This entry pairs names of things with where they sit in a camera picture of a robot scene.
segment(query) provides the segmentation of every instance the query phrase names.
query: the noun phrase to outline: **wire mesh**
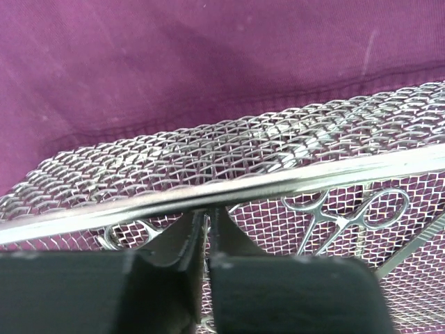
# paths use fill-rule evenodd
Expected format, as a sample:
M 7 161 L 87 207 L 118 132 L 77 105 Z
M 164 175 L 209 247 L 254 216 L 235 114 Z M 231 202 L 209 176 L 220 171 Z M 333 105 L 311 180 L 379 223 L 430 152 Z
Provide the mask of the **wire mesh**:
M 436 82 L 79 148 L 43 161 L 0 198 L 0 222 L 182 186 L 445 143 L 444 124 L 445 83 Z M 425 172 L 331 189 L 323 210 L 333 214 L 350 214 L 369 195 L 387 188 L 406 191 L 410 206 L 397 224 L 383 230 L 348 228 L 325 254 L 356 256 L 372 269 L 378 268 L 444 211 L 444 179 L 444 172 Z M 286 200 L 305 204 L 318 196 L 306 193 Z M 399 200 L 394 196 L 379 199 L 367 219 L 376 223 L 387 218 L 400 205 Z M 231 215 L 257 244 L 276 255 L 295 254 L 311 219 L 310 214 L 287 209 L 280 199 L 237 205 L 231 208 Z M 163 229 L 177 218 L 165 216 L 148 222 Z M 319 224 L 304 253 L 313 253 L 334 229 L 333 223 Z M 103 233 L 103 228 L 84 230 L 1 245 L 0 249 L 99 250 L 98 237 Z M 148 240 L 137 222 L 115 226 L 113 236 L 123 247 Z M 444 251 L 445 234 L 441 232 L 381 280 L 400 332 L 445 330 Z M 208 280 L 203 290 L 206 321 L 198 331 L 208 333 L 213 326 Z

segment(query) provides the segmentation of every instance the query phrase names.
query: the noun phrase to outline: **metal bar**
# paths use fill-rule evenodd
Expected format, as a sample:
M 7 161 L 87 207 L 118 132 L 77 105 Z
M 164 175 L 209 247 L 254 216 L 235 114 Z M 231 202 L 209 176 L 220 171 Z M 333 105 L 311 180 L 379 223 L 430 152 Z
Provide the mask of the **metal bar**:
M 316 164 L 17 219 L 0 224 L 0 244 L 100 228 L 140 217 L 213 205 L 233 205 L 438 170 L 445 170 L 445 144 Z
M 426 229 L 415 236 L 404 247 L 394 253 L 377 271 L 375 275 L 378 279 L 384 278 L 393 271 L 407 257 L 422 247 L 428 240 L 431 240 L 437 233 L 445 229 L 445 214 L 436 218 Z

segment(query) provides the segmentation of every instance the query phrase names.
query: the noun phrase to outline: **wire mesh basket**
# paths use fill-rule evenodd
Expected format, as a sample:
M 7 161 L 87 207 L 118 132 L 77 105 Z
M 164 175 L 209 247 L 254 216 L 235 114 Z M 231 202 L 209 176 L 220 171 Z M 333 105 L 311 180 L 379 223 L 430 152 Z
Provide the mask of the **wire mesh basket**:
M 261 179 L 261 175 L 290 172 L 308 175 L 296 180 L 296 184 L 305 183 L 296 186 L 294 194 L 289 195 L 292 184 L 286 182 L 285 190 L 276 190 L 283 187 L 282 182 L 281 186 L 274 185 L 276 191 L 227 201 L 241 229 L 268 253 L 314 254 L 332 236 L 342 217 L 351 217 L 373 194 L 395 189 L 398 192 L 389 191 L 369 204 L 366 219 L 371 228 L 352 225 L 319 252 L 355 256 L 378 271 L 444 211 L 444 124 L 445 83 L 435 82 L 61 152 L 43 161 L 0 198 L 0 249 L 95 251 L 138 247 L 179 215 L 146 219 L 136 219 L 135 215 L 130 221 L 117 219 L 107 226 L 71 222 L 68 228 L 60 225 L 58 232 L 55 221 L 56 232 L 42 233 L 38 238 L 25 233 L 25 224 L 7 242 L 1 236 L 13 230 L 19 218 L 23 222 L 39 214 L 57 216 L 66 209 L 105 202 L 112 207 L 126 198 L 162 191 L 174 194 L 175 189 L 225 184 L 226 180 L 272 184 L 272 179 Z M 391 172 L 380 172 L 384 170 L 380 164 L 390 168 L 404 158 L 407 162 Z M 349 161 L 360 161 L 355 174 L 350 173 Z M 329 172 L 330 183 L 316 177 L 323 171 Z M 352 176 L 344 180 L 345 175 Z M 308 208 L 321 196 L 320 211 L 338 219 L 321 221 L 310 230 L 314 213 L 294 210 L 291 205 Z M 400 211 L 404 199 L 407 207 Z M 390 225 L 372 228 L 394 217 Z M 444 226 L 424 239 L 380 281 L 401 333 L 445 331 Z M 198 332 L 214 332 L 210 286 L 205 279 L 202 314 Z

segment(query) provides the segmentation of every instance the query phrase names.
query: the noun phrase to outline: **purple fabric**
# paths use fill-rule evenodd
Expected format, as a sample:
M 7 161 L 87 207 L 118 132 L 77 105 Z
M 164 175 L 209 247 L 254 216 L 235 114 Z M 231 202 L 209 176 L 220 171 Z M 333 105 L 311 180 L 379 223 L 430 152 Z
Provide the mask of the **purple fabric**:
M 445 2 L 3 0 L 0 194 L 59 150 L 445 78 Z

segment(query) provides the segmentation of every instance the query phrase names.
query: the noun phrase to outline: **purple background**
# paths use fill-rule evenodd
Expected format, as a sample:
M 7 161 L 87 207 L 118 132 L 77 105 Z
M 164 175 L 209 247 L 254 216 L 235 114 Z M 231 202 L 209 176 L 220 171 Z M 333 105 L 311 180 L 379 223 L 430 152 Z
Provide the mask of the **purple background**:
M 0 1 L 0 194 L 59 150 L 445 78 L 445 1 Z

